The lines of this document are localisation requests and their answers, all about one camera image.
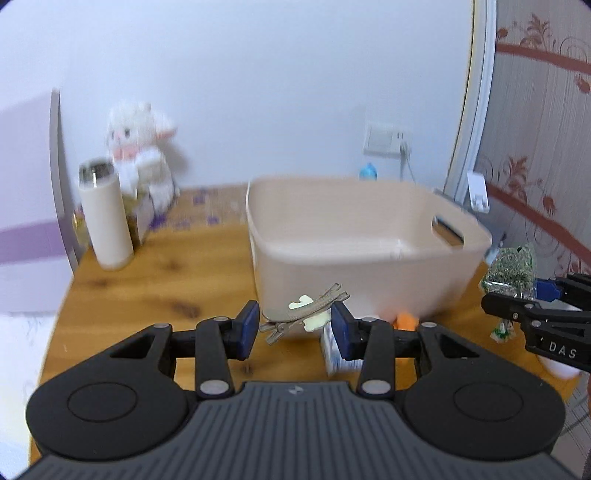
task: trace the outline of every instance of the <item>white plush sheep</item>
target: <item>white plush sheep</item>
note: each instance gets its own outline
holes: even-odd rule
[[[109,114],[107,146],[121,191],[134,198],[138,191],[149,193],[156,214],[170,207],[175,194],[173,177],[156,142],[175,132],[168,117],[146,102],[123,102]]]

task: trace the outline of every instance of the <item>door frame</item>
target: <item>door frame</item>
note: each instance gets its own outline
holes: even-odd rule
[[[468,191],[466,174],[474,169],[491,94],[495,61],[496,0],[474,0],[472,49],[466,82],[466,97],[456,146],[444,193],[463,203]]]

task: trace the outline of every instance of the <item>white box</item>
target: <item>white box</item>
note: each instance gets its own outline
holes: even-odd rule
[[[263,312],[341,283],[357,318],[429,315],[458,300],[491,245],[474,216],[405,182],[256,179],[246,214]],[[459,246],[435,233],[436,219]]]

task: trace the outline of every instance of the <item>metal screw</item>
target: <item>metal screw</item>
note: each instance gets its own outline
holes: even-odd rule
[[[391,389],[392,386],[385,380],[366,380],[361,385],[361,390],[369,395],[383,395]]]
[[[221,395],[230,390],[230,385],[224,380],[206,380],[199,385],[199,390],[206,395]]]

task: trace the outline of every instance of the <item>wall socket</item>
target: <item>wall socket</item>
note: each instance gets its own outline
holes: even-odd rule
[[[363,153],[379,157],[399,157],[402,142],[406,142],[410,148],[411,140],[411,134],[406,129],[391,124],[367,122]]]

